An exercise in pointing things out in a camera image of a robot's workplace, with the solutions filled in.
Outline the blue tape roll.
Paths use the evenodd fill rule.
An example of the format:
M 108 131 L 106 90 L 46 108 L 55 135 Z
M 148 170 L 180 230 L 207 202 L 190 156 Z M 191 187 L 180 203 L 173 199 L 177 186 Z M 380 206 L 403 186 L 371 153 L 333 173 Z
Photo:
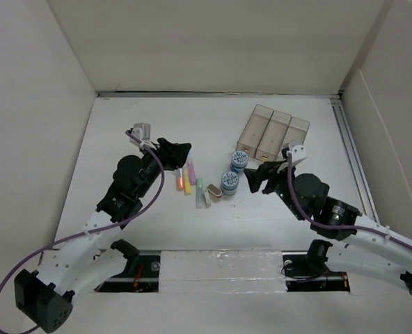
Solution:
M 242 173 L 248 164 L 248 154 L 242 150 L 235 151 L 231 155 L 230 170 L 234 173 Z
M 239 186 L 238 174 L 228 171 L 221 176 L 221 191 L 227 196 L 231 196 L 237 192 Z

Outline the orange highlighter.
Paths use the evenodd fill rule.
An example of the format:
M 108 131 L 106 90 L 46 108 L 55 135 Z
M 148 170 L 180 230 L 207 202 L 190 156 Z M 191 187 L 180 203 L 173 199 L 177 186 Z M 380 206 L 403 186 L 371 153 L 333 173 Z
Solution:
M 183 179 L 183 172 L 181 168 L 177 170 L 176 176 L 177 176 L 177 190 L 183 191 L 184 190 L 184 179 Z

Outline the pink highlighter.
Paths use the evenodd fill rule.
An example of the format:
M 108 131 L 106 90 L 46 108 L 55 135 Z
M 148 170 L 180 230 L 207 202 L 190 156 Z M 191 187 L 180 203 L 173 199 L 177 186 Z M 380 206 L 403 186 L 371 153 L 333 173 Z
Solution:
M 196 177 L 195 168 L 194 168 L 192 158 L 188 158 L 188 160 L 187 160 L 187 169 L 188 169 L 190 184 L 196 184 L 197 177 Z

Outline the green highlighter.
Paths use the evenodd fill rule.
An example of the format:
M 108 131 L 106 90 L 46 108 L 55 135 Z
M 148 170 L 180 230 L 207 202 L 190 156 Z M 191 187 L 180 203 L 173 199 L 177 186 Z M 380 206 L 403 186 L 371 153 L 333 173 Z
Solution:
M 196 209 L 202 209 L 204 205 L 203 178 L 198 177 L 196 180 Z

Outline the yellow highlighter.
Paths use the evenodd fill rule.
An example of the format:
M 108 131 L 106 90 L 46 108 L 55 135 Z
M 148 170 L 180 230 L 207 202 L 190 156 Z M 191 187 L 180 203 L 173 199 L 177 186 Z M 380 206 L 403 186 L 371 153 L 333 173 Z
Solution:
M 183 182 L 184 182 L 184 194 L 185 195 L 191 195 L 191 183 L 189 179 L 189 170 L 187 167 L 184 167 L 182 170 L 182 177 L 183 177 Z

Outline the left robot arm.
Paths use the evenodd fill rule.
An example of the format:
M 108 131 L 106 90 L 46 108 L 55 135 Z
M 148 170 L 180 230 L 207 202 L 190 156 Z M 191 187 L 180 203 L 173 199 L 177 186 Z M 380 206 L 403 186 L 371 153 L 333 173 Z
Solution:
M 14 279 L 15 305 L 38 329 L 57 331 L 70 316 L 84 292 L 121 273 L 130 276 L 138 269 L 139 251 L 119 237 L 133 219 L 149 209 L 142 198 L 167 171 L 183 167 L 190 143 L 130 141 L 141 156 L 120 159 L 113 181 L 80 232 L 57 241 L 54 258 L 34 271 L 21 270 Z

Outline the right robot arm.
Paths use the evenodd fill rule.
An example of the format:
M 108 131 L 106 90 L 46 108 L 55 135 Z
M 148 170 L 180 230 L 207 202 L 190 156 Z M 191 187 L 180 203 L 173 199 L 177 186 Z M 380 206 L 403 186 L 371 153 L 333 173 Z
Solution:
M 290 159 L 244 169 L 251 193 L 275 193 L 320 236 L 302 261 L 309 275 L 354 272 L 400 287 L 412 296 L 412 239 L 330 197 L 328 184 L 317 176 L 294 172 Z

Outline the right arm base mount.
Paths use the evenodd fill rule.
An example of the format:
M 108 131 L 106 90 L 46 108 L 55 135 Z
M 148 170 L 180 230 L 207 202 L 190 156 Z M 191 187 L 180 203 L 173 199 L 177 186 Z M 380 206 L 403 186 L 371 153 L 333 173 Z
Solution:
M 313 240 L 307 251 L 282 252 L 287 292 L 350 292 L 346 272 L 331 271 L 326 262 L 332 244 Z

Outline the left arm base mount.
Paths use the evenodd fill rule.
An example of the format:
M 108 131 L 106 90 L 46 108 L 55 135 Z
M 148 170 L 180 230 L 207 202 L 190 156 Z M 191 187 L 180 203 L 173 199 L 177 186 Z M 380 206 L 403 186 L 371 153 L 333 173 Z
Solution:
M 161 251 L 139 250 L 120 239 L 111 248 L 126 259 L 124 269 L 95 288 L 100 293 L 156 293 L 159 291 Z

